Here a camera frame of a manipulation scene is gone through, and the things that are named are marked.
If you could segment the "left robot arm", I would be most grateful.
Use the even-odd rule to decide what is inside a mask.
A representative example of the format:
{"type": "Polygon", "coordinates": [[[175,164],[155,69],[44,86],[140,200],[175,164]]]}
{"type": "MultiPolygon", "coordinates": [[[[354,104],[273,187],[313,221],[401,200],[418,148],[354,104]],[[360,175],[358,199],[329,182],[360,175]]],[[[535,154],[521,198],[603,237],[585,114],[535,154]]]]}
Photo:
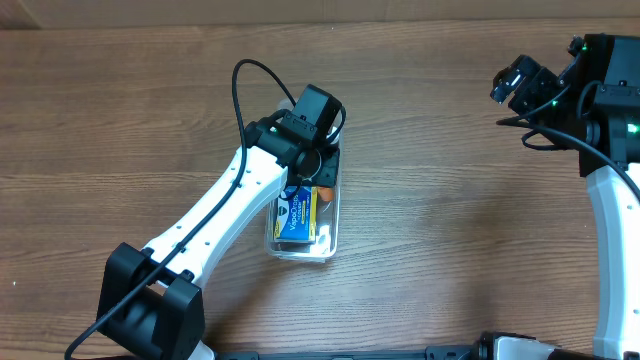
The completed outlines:
{"type": "Polygon", "coordinates": [[[98,330],[141,359],[215,359],[203,341],[203,292],[214,269],[260,212],[268,254],[325,262],[337,250],[340,210],[338,130],[319,151],[314,177],[287,185],[274,147],[283,143],[268,122],[259,141],[238,149],[229,167],[171,228],[142,249],[119,245],[107,260],[98,330]]]}

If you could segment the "blue yellow VapoDrops box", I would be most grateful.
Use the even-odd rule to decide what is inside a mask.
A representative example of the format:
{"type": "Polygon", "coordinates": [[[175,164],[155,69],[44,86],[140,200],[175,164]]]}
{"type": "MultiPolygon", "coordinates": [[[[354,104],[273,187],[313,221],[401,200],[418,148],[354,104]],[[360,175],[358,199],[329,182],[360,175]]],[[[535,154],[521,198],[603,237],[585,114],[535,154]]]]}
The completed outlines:
{"type": "Polygon", "coordinates": [[[311,244],[316,240],[318,194],[315,187],[288,186],[276,200],[274,240],[311,244]]]}

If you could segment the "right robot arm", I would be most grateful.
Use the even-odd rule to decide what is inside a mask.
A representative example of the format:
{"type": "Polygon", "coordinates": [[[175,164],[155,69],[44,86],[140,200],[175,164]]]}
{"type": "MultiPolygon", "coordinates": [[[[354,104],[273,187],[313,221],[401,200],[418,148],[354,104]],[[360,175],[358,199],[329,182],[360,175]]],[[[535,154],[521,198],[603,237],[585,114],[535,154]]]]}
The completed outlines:
{"type": "Polygon", "coordinates": [[[575,150],[597,230],[599,311],[594,359],[639,356],[639,40],[576,36],[571,63],[554,74],[527,55],[493,79],[491,98],[545,151],[575,150]]]}

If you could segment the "orange bottle white cap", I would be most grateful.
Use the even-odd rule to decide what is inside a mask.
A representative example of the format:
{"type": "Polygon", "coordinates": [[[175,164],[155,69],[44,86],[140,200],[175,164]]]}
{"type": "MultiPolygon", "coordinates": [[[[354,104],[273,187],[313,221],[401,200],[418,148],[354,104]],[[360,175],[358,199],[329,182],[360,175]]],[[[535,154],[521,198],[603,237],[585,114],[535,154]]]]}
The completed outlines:
{"type": "Polygon", "coordinates": [[[333,188],[318,187],[317,194],[320,200],[324,203],[331,203],[335,198],[335,192],[333,188]]]}

